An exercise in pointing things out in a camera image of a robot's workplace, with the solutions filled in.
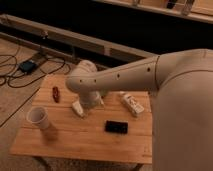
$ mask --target table leg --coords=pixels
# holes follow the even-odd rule
[[[39,162],[42,166],[44,166],[46,171],[52,171],[51,166],[42,158],[42,157],[33,157],[37,162]]]
[[[143,164],[137,164],[132,171],[139,171],[143,167]]]

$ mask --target dark wall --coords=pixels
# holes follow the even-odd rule
[[[0,11],[154,53],[213,49],[212,24],[90,0],[0,0]]]

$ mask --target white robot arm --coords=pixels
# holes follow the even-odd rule
[[[157,90],[153,170],[213,170],[212,50],[170,53],[100,72],[82,61],[66,85],[80,97],[97,90]]]

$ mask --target cup rim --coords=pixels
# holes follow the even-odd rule
[[[36,108],[40,108],[40,109],[44,110],[45,114],[44,114],[44,116],[42,117],[42,119],[40,119],[39,121],[33,122],[33,121],[31,121],[31,120],[29,119],[29,114],[30,114],[30,112],[31,112],[32,110],[34,110],[34,109],[36,109]],[[44,107],[42,107],[42,106],[34,106],[34,107],[32,107],[32,108],[28,111],[27,116],[26,116],[27,121],[30,122],[30,123],[32,123],[32,124],[39,124],[39,123],[41,123],[43,120],[45,120],[46,118],[47,118],[47,110],[46,110]]]

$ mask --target power strip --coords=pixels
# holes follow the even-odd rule
[[[45,55],[40,52],[34,54],[30,59],[19,64],[18,69],[23,73],[30,74],[47,61]]]

